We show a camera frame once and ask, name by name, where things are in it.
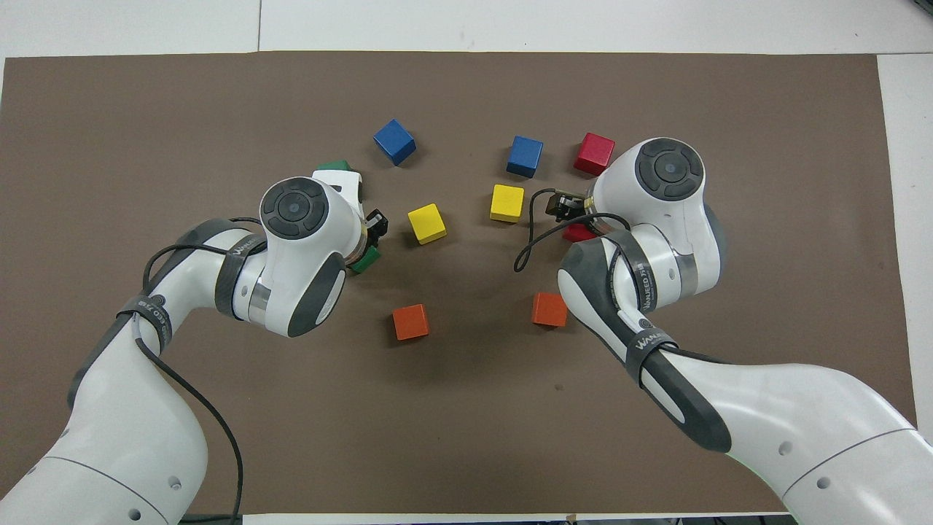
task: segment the black cable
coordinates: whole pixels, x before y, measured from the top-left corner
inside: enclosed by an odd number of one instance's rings
[[[259,219],[257,219],[257,218],[255,218],[255,217],[234,217],[234,218],[228,219],[228,220],[229,220],[230,222],[252,222],[252,223],[258,224],[258,225],[260,225],[260,226],[262,225],[262,221],[259,220]]]
[[[220,521],[222,519],[230,519],[230,514],[213,514],[211,516],[198,516],[197,518],[181,518],[178,522],[179,523],[209,523],[211,521]]]
[[[556,234],[557,232],[560,232],[562,229],[566,228],[567,226],[570,226],[571,224],[581,224],[582,222],[589,222],[590,220],[598,219],[600,217],[617,220],[621,222],[622,224],[628,225],[628,222],[625,219],[623,219],[622,217],[614,213],[588,213],[586,215],[574,217],[573,219],[570,219],[570,220],[565,220],[564,222],[561,222],[560,224],[558,224],[557,226],[554,226],[550,230],[547,230],[545,233],[535,237],[534,239],[529,240],[528,244],[525,245],[525,247],[522,248],[522,251],[519,252],[518,257],[515,258],[515,263],[512,265],[512,270],[514,270],[515,273],[519,273],[521,272],[521,270],[524,270],[525,265],[528,264],[528,260],[531,258],[531,248],[537,243],[541,242],[541,240],[543,240],[548,235]]]
[[[230,447],[233,448],[233,456],[236,457],[236,500],[233,502],[233,512],[230,514],[230,525],[236,523],[236,519],[240,514],[240,500],[243,498],[243,456],[240,455],[240,446],[236,443],[236,437],[233,436],[233,431],[230,429],[230,426],[224,420],[224,417],[220,415],[220,412],[214,408],[210,401],[207,401],[207,398],[201,394],[198,389],[191,386],[183,377],[181,377],[171,366],[165,364],[165,362],[160,359],[159,356],[152,353],[152,350],[146,346],[146,343],[143,341],[142,337],[136,338],[136,346],[139,347],[139,350],[143,352],[153,364],[159,367],[159,369],[165,373],[168,377],[171,377],[175,383],[181,385],[181,387],[188,391],[189,394],[194,396],[201,404],[204,405],[204,408],[207,408],[207,411],[211,413],[211,416],[214,416],[214,419],[217,420],[217,423],[220,424],[220,428],[224,430],[224,433],[227,435],[227,439],[230,440]]]
[[[173,244],[171,246],[162,248],[157,251],[155,255],[149,258],[149,261],[146,263],[146,268],[143,270],[143,293],[149,293],[151,291],[149,289],[149,275],[152,273],[152,265],[156,263],[159,257],[177,249],[203,249],[205,251],[210,251],[211,253],[227,255],[227,251],[223,248],[214,248],[213,246],[199,244]]]
[[[535,238],[535,199],[545,193],[556,193],[557,188],[545,188],[544,190],[538,190],[533,193],[531,196],[531,201],[528,203],[528,242],[531,243],[532,239]],[[528,257],[531,257],[531,250],[528,251]]]
[[[735,363],[733,363],[733,362],[724,361],[724,360],[721,360],[720,358],[708,356],[708,355],[702,354],[702,353],[700,353],[700,352],[694,352],[694,351],[690,351],[690,350],[685,350],[685,349],[683,349],[683,348],[681,348],[681,347],[678,347],[678,346],[676,346],[676,345],[672,345],[672,344],[670,344],[670,343],[661,343],[661,344],[658,346],[658,349],[661,349],[661,350],[664,350],[664,351],[667,351],[667,352],[671,352],[672,354],[676,354],[676,355],[678,355],[678,356],[689,357],[689,358],[691,358],[691,359],[695,359],[695,360],[698,360],[698,361],[714,362],[714,363],[717,363],[717,364],[735,364]]]

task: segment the blue block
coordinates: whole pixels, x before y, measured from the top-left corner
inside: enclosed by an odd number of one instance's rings
[[[515,140],[512,141],[512,152],[508,155],[506,171],[523,177],[534,177],[542,149],[544,149],[543,142],[515,135]]]
[[[385,153],[386,157],[392,159],[392,164],[396,166],[415,151],[414,137],[395,119],[391,119],[372,138],[379,149]]]

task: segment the brown tabletop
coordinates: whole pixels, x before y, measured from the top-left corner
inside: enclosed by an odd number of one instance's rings
[[[706,164],[725,275],[653,321],[732,362],[844,370],[914,418],[873,56],[29,58],[5,79],[0,493],[61,432],[72,374],[151,253],[346,159],[391,229],[327,323],[288,340],[199,311],[165,354],[236,432],[244,512],[783,510],[578,322],[530,322],[568,245],[549,239],[515,275],[527,222],[489,219],[493,185],[585,191],[571,163],[586,132],[616,156],[673,136]],[[400,167],[372,141],[393,118],[418,143]],[[504,171],[514,135],[545,144],[532,179]],[[448,235],[418,246],[406,213],[428,203]],[[398,343],[391,311],[417,303],[432,333]],[[192,407],[211,450],[192,510],[226,512],[232,455]]]

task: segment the white table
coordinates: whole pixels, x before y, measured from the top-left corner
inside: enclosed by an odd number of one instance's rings
[[[0,2],[4,58],[257,50],[878,54],[913,393],[919,430],[933,440],[933,322],[925,322],[933,318],[933,17],[910,0]],[[246,523],[564,517],[291,515]],[[578,515],[597,518],[623,517]]]

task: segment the cube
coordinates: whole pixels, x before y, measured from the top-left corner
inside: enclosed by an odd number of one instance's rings
[[[567,324],[567,305],[560,293],[535,294],[531,321],[544,326],[565,326]]]
[[[493,205],[489,208],[489,218],[504,222],[518,222],[522,216],[524,188],[496,184],[493,186]]]
[[[396,339],[399,341],[430,333],[424,305],[411,305],[393,310],[392,321],[396,325]]]
[[[583,224],[571,224],[564,228],[562,237],[572,243],[578,243],[580,241],[595,239],[596,234],[591,232],[590,229]]]
[[[615,140],[587,133],[583,136],[583,142],[580,143],[580,151],[574,161],[574,167],[590,175],[598,176],[609,166],[609,158],[612,157],[612,149],[615,147]]]
[[[360,257],[359,261],[354,262],[350,266],[350,269],[354,272],[357,272],[358,274],[362,274],[382,256],[382,253],[379,253],[379,250],[376,249],[376,247],[370,246],[369,249],[366,250],[366,253],[363,254],[363,257]]]
[[[512,140],[512,150],[508,155],[506,171],[522,177],[534,177],[542,149],[544,149],[543,142],[515,135],[515,139]]]
[[[391,119],[376,135],[372,136],[385,156],[398,166],[414,153],[414,137],[397,120]]]
[[[323,163],[323,164],[318,165],[317,168],[315,169],[339,169],[342,171],[351,171],[350,163],[344,160],[334,161],[332,163]]]
[[[438,205],[431,203],[409,212],[409,221],[419,244],[436,241],[447,234]]]

